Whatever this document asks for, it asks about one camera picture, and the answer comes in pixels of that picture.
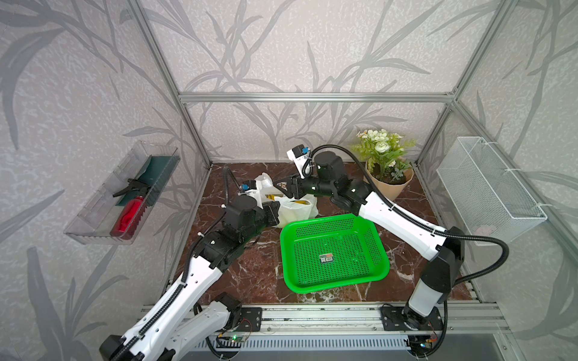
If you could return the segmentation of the white printed plastic bag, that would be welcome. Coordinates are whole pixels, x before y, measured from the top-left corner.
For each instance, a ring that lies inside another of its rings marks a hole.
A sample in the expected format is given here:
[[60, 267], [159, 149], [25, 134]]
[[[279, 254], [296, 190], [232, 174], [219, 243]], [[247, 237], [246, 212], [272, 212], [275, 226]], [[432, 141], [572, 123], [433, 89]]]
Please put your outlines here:
[[290, 223], [311, 220], [319, 215], [317, 198], [313, 195], [305, 195], [302, 199], [288, 198], [274, 188], [271, 177], [266, 173], [259, 175], [254, 180], [256, 181], [256, 190], [249, 190], [247, 194], [255, 198], [259, 206], [267, 202], [279, 202], [280, 204], [279, 223], [276, 228], [282, 229]]

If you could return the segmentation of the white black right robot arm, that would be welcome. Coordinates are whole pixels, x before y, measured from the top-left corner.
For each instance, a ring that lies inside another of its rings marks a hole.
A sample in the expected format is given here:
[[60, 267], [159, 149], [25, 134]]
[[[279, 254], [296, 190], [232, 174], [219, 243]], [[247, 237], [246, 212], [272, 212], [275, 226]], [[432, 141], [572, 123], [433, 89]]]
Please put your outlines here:
[[444, 228], [382, 200], [367, 182], [346, 176], [332, 181], [301, 178], [296, 174], [275, 180], [273, 186], [289, 198], [300, 199], [307, 194], [328, 196], [339, 208], [374, 222], [418, 251], [427, 264], [406, 303], [407, 318], [423, 320], [430, 316], [457, 284], [464, 260], [461, 240], [450, 236]]

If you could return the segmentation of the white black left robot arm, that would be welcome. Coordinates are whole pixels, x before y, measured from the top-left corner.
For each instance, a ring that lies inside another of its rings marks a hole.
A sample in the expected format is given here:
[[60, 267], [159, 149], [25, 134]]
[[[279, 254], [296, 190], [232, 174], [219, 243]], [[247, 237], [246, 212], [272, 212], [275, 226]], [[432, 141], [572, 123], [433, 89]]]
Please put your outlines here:
[[191, 250], [179, 280], [123, 335], [110, 335], [100, 346], [104, 360], [180, 360], [218, 331], [236, 329], [242, 304], [223, 293], [190, 316], [203, 294], [243, 254], [264, 229], [278, 225], [279, 202], [258, 204], [241, 195], [225, 206], [220, 228], [202, 236]]

